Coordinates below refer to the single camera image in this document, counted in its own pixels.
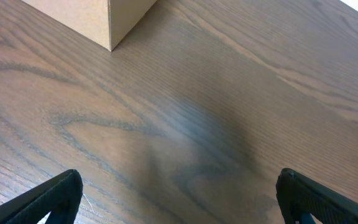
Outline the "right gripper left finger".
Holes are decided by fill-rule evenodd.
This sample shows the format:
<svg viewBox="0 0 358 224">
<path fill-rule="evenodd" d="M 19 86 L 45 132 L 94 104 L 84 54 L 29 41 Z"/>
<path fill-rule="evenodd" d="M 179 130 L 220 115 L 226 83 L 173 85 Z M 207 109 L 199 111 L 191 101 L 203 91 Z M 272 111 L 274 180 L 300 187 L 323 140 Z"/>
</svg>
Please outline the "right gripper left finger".
<svg viewBox="0 0 358 224">
<path fill-rule="evenodd" d="M 83 183 L 77 170 L 69 169 L 0 205 L 0 224 L 73 224 L 83 196 Z"/>
</svg>

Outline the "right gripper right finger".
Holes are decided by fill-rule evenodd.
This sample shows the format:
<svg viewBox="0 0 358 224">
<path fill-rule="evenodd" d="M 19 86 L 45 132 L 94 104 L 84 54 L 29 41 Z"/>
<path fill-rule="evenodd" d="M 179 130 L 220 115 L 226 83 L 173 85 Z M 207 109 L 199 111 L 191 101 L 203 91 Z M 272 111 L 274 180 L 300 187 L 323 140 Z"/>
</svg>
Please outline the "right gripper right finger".
<svg viewBox="0 0 358 224">
<path fill-rule="evenodd" d="M 285 224 L 358 224 L 358 203 L 290 168 L 276 183 Z"/>
</svg>

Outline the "cardboard box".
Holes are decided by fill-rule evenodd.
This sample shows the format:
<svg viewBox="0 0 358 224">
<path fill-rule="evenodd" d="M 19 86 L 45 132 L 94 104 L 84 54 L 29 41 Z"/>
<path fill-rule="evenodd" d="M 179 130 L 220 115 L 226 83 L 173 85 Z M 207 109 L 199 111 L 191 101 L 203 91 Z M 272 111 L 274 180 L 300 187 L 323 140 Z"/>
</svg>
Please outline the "cardboard box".
<svg viewBox="0 0 358 224">
<path fill-rule="evenodd" d="M 156 0 L 23 0 L 110 52 Z"/>
</svg>

